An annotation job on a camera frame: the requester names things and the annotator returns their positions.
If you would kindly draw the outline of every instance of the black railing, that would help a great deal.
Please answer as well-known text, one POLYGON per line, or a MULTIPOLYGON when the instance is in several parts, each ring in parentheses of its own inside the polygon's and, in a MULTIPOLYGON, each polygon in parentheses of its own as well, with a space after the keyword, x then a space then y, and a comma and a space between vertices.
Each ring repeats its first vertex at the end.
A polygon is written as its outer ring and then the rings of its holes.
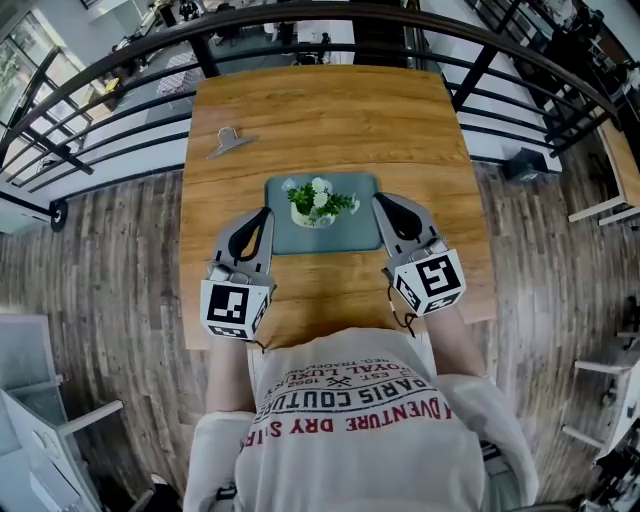
POLYGON ((541 140, 535 138, 532 133, 531 137, 521 134, 514 134, 506 130, 489 129, 482 126, 476 126, 469 123, 464 123, 462 128, 468 131, 476 131, 495 135, 498 137, 509 138, 518 140, 537 146, 548 148, 553 151, 553 155, 557 155, 564 151, 571 145, 575 144, 578 140, 584 137, 591 130, 595 129, 600 123, 610 116, 615 116, 615 107, 603 96, 601 96, 595 89, 589 86, 586 82, 580 80, 575 75, 569 73, 565 69, 559 67, 553 62, 541 57, 536 52, 515 43, 505 35, 495 34, 487 30, 483 30, 465 23, 458 22, 456 20, 445 18, 442 16, 415 12, 407 9, 391 8, 375 4, 353 4, 348 2, 301 2, 301 3, 287 3, 287 4, 274 4, 260 7, 250 7, 246 9, 230 10, 216 13, 214 16, 204 16, 199 20, 184 23, 179 26, 175 26, 164 31, 149 35, 135 43, 126 46, 120 51, 117 51, 104 59, 91 65, 77 76, 68 80, 62 86, 60 86, 53 94, 45 98, 37 107, 27 112, 16 124, 14 124, 5 133, 4 138, 0 141, 0 155, 6 152, 9 145, 17 137, 21 137, 23 134, 28 135, 28 140, 31 142, 27 144, 21 151, 14 155, 11 159, 6 160, 3 163, 0 173, 4 173, 4 179, 9 182, 13 182, 19 188, 23 188, 28 192, 35 192, 41 190, 44 187, 51 185, 52 183, 63 179, 75 172, 83 171, 85 173, 92 173, 93 167, 106 160, 121 156, 126 153, 138 151, 144 148, 156 146, 166 142, 175 141, 178 139, 188 137, 188 132, 179 132, 172 135, 165 135, 155 139, 145 140, 142 143, 130 145, 124 148, 120 148, 117 151, 113 151, 108 154, 104 154, 98 158, 91 160, 85 160, 81 157, 86 155, 92 150, 104 147, 113 142, 125 139, 131 135, 139 134, 158 128, 160 126, 166 126, 179 121, 184 121, 191 117, 191 112, 186 114, 173 115, 158 121, 154 121, 142 126, 124 130, 121 133, 112 135, 96 142, 92 145, 85 146, 76 153, 63 153, 63 149, 68 147, 68 144, 80 137, 84 137, 90 132, 93 132, 101 127, 111 124, 119 119, 131 116, 132 114, 147 110, 159 105, 167 104, 178 99, 189 98, 195 95, 195 91, 189 90, 184 92, 176 92, 168 96, 154 98, 143 104, 129 108, 122 112, 118 112, 110 117, 94 122, 84 130, 74 133, 68 136, 62 142, 54 144, 48 138, 53 131, 59 129, 65 123, 68 123, 72 118, 78 115, 83 115, 92 108, 109 101, 116 95, 122 95, 128 91, 135 90, 143 85, 155 82, 164 77, 188 71, 197 67, 200 67, 204 76, 212 77, 220 74, 218 65, 224 62, 236 61, 241 59, 248 59, 251 57, 268 56, 274 54, 289 54, 289 53, 303 53, 303 52, 366 52, 377 55, 394 55, 409 57, 409 62, 433 62, 438 64, 453 65, 469 70, 466 78, 460 84, 450 83, 445 80, 445 85, 448 88, 452 103, 458 112, 471 114, 474 116, 490 118, 493 120, 508 123, 514 126, 519 126, 524 129, 531 130, 534 133, 542 133, 545 135, 541 140), (418 44, 411 48, 402 48, 398 46, 387 46, 383 44, 292 44, 289 46, 279 47, 264 47, 255 48, 249 50, 241 50, 234 52, 224 57, 216 57, 212 52, 212 46, 209 42, 211 35, 217 31, 225 29, 239 29, 243 27, 250 27, 255 25, 262 25, 264 23, 274 23, 281 21, 300 21, 300 20, 383 20, 390 23, 396 23, 403 25, 405 29, 409 29, 413 33, 414 39, 423 36, 422 31, 437 32, 446 34, 455 38, 460 38, 474 43, 478 43, 483 46, 483 50, 475 61, 466 61, 458 58, 454 58, 447 55, 441 55, 430 51, 424 44, 418 44), (76 112, 69 115, 67 118, 60 120, 53 124, 44 133, 32 133, 31 124, 39 117, 45 116, 47 111, 54 107, 60 101, 68 98, 79 88, 92 82, 95 79, 103 77, 108 72, 125 66, 127 63, 134 61, 142 56, 148 55, 152 52, 160 50, 162 48, 172 46, 184 41, 188 41, 192 48, 193 53, 197 59, 197 62, 188 63, 178 67, 165 69, 163 71, 153 73, 149 76, 139 78, 135 81, 125 83, 124 86, 118 88, 115 91, 102 95, 99 98, 93 99, 87 105, 79 108, 76 112), (557 92, 550 91, 544 87, 524 80, 519 76, 512 76, 508 73, 497 71, 489 67, 489 64, 496 54, 503 53, 519 62, 528 63, 534 66, 536 69, 542 70, 545 73, 553 76, 557 83, 562 84, 562 95, 557 92), (488 91, 481 87, 478 87, 479 79, 489 75, 499 78, 501 80, 510 82, 512 84, 522 86, 532 94, 536 94, 542 98, 548 98, 552 100, 554 104, 558 105, 558 108, 552 111, 547 111, 540 105, 531 105, 527 102, 521 101, 516 98, 510 98, 508 96, 496 93, 494 91, 488 91), (577 101, 567 99, 569 95, 567 92, 575 92, 577 101), (491 111, 486 111, 469 106, 466 102, 469 96, 476 95, 480 97, 489 98, 499 102, 503 102, 509 105, 523 108, 544 119, 543 125, 536 125, 529 123, 521 119, 509 117, 503 114, 498 114, 491 111), (594 115, 596 107, 600 115, 594 115), (567 118, 563 111, 570 112, 567 118), (8 172, 8 168, 15 163, 18 158, 24 155, 31 147, 44 147, 44 151, 37 158, 32 159, 27 164, 22 165, 17 170, 11 170, 8 172), (42 170, 35 174, 32 174, 27 179, 18 182, 18 177, 30 169, 37 161, 45 158, 46 156, 54 153, 60 157, 60 160, 44 167, 42 170), (67 165, 67 169, 58 169, 57 173, 53 171, 62 165, 67 165))

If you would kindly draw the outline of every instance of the small vase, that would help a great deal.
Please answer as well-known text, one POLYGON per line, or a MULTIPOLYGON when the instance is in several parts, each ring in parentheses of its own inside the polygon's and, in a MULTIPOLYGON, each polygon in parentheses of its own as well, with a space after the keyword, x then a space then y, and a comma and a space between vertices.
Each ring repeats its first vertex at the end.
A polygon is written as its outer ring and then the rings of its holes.
POLYGON ((294 224, 300 226, 301 228, 311 228, 311 229, 324 229, 328 228, 333 224, 336 220, 335 215, 325 215, 324 217, 320 217, 316 219, 315 224, 311 223, 311 219, 309 219, 308 215, 302 215, 298 209, 296 208, 295 203, 291 203, 291 220, 294 224))

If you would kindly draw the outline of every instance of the desk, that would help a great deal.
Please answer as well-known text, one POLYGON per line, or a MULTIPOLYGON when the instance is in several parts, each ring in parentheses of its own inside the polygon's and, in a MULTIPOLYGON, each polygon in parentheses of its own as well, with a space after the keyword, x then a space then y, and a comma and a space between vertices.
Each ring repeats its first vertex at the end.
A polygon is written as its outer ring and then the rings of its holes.
MULTIPOLYGON (((461 301, 466 321, 495 318, 480 195, 440 76, 369 66, 268 69, 198 85, 180 227, 188 349, 208 348, 210 335, 199 320, 200 281, 216 235, 236 216, 264 205, 267 179, 363 170, 378 177, 381 190, 426 206, 458 250, 468 284, 461 301), (224 126, 258 140, 207 160, 224 126)), ((380 272, 386 260, 385 251, 274 257, 278 288, 258 339, 273 348, 346 327, 395 328, 380 272)))
POLYGON ((598 128, 598 134, 613 168, 618 195, 569 215, 569 222, 576 222, 621 204, 628 204, 632 208, 600 219, 598 225, 604 226, 640 213, 640 171, 627 138, 613 126, 611 120, 605 121, 598 128))

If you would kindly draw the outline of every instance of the white t-shirt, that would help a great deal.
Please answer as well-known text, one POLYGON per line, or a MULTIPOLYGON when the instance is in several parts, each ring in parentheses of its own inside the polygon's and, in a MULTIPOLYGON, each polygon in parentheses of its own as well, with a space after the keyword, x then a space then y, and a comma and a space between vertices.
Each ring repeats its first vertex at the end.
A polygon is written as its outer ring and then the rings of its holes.
POLYGON ((518 421, 487 379, 429 375, 399 332, 269 351, 257 413, 198 423, 185 512, 494 511, 531 504, 518 421))

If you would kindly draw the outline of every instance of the black wire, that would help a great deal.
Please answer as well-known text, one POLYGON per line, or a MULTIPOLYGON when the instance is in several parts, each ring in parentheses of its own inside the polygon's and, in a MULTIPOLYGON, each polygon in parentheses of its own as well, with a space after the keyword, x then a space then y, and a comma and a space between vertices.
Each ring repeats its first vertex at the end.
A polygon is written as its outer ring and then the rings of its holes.
POLYGON ((413 332, 413 329, 411 328, 411 322, 413 322, 416 318, 418 318, 416 315, 414 315, 413 313, 405 313, 404 314, 404 324, 402 322, 400 322, 400 319, 398 318, 398 315, 396 314, 396 310, 393 308, 393 302, 391 301, 391 288, 392 286, 389 285, 389 287, 387 288, 387 297, 389 298, 389 305, 391 306, 391 312, 393 313, 393 318, 396 319, 396 322, 398 322, 398 325, 404 329, 409 329, 409 332, 411 333, 411 336, 413 336, 414 338, 416 337, 416 333, 413 332))
POLYGON ((253 340, 253 342, 262 349, 262 353, 263 354, 266 352, 267 349, 265 348, 265 346, 262 343, 260 343, 258 340, 253 340))

